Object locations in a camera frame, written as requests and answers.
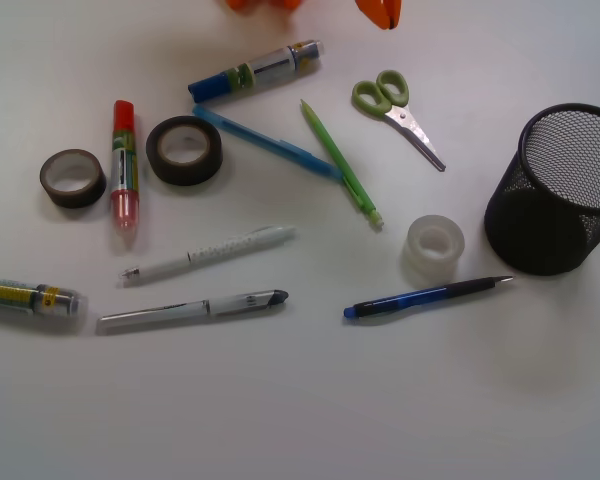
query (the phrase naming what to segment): adhesive tape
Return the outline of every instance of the adhesive tape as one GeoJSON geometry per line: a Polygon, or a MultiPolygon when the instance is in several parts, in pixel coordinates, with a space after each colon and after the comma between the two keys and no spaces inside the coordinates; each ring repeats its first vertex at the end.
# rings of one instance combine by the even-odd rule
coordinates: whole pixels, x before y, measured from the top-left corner
{"type": "Polygon", "coordinates": [[[81,208],[95,203],[107,188],[98,159],[84,150],[64,150],[44,162],[40,169],[40,183],[51,201],[64,208],[81,208]],[[83,187],[62,189],[65,182],[82,180],[83,187]]]}
{"type": "Polygon", "coordinates": [[[174,117],[153,129],[147,139],[147,158],[163,182],[197,185],[213,177],[222,165],[222,141],[209,122],[193,116],[174,117]],[[172,144],[201,138],[205,149],[194,160],[177,162],[169,157],[172,144]]]}
{"type": "Polygon", "coordinates": [[[420,217],[409,228],[405,254],[421,273],[437,274],[453,270],[462,252],[462,230],[447,217],[420,217]]]}

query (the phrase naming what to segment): red highlighter cap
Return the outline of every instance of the red highlighter cap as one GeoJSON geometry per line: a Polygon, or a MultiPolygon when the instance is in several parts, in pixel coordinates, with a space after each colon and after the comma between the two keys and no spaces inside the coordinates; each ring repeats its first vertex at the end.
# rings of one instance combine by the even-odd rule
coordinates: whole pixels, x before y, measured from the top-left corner
{"type": "Polygon", "coordinates": [[[133,103],[118,100],[113,107],[113,131],[134,131],[133,103]]]}

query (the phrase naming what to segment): blue pen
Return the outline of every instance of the blue pen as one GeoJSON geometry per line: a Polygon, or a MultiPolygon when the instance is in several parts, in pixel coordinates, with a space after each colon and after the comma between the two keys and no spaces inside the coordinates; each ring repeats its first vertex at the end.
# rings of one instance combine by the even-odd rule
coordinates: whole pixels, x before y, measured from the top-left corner
{"type": "Polygon", "coordinates": [[[346,318],[368,317],[378,313],[389,313],[415,305],[424,305],[425,303],[439,302],[449,298],[461,297],[471,293],[482,292],[494,288],[500,282],[508,282],[514,277],[488,277],[478,280],[469,280],[468,282],[452,283],[443,287],[429,288],[419,292],[405,293],[395,297],[372,300],[371,302],[358,303],[353,307],[344,309],[346,318]]]}
{"type": "Polygon", "coordinates": [[[193,114],[203,120],[206,120],[213,126],[226,132],[240,137],[248,142],[258,145],[259,147],[269,150],[276,155],[280,155],[304,168],[311,170],[314,173],[324,175],[325,177],[333,178],[342,182],[342,172],[338,167],[330,163],[323,162],[319,158],[314,157],[306,150],[291,145],[284,140],[274,140],[261,133],[255,132],[250,128],[244,127],[239,123],[233,122],[227,118],[221,117],[200,105],[196,105],[193,109],[193,114]]]}

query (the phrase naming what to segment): white pen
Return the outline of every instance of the white pen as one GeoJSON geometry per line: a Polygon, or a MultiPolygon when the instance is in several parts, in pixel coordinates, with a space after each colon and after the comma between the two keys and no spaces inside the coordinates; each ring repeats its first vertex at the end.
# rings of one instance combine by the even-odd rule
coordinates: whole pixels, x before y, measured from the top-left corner
{"type": "Polygon", "coordinates": [[[283,242],[295,234],[295,227],[270,226],[254,232],[232,237],[214,247],[205,247],[187,252],[182,257],[148,267],[134,267],[125,270],[120,278],[126,282],[142,282],[150,279],[168,277],[189,270],[202,263],[224,260],[241,253],[273,246],[283,242]]]}
{"type": "Polygon", "coordinates": [[[190,317],[214,317],[265,310],[283,304],[288,297],[289,294],[283,290],[267,290],[214,300],[202,300],[201,302],[181,303],[137,312],[107,315],[98,320],[96,333],[107,335],[112,333],[111,329],[164,323],[190,317]]]}

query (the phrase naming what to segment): brown tape roll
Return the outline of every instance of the brown tape roll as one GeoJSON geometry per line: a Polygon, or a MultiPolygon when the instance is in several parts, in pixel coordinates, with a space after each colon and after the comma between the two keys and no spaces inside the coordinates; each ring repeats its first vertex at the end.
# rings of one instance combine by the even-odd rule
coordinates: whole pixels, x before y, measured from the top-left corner
{"type": "Polygon", "coordinates": [[[159,124],[149,135],[147,158],[154,173],[163,182],[181,186],[197,185],[209,180],[220,169],[222,141],[218,130],[209,122],[193,116],[174,117],[159,124]],[[204,152],[187,163],[169,160],[165,144],[171,137],[187,138],[190,133],[202,134],[206,143],[204,152]]]}
{"type": "Polygon", "coordinates": [[[95,203],[107,188],[107,178],[98,159],[78,149],[56,153],[44,162],[40,169],[40,183],[51,201],[64,208],[87,207],[95,203]],[[89,179],[87,185],[78,190],[59,190],[54,187],[59,180],[69,178],[76,172],[89,179]]]}

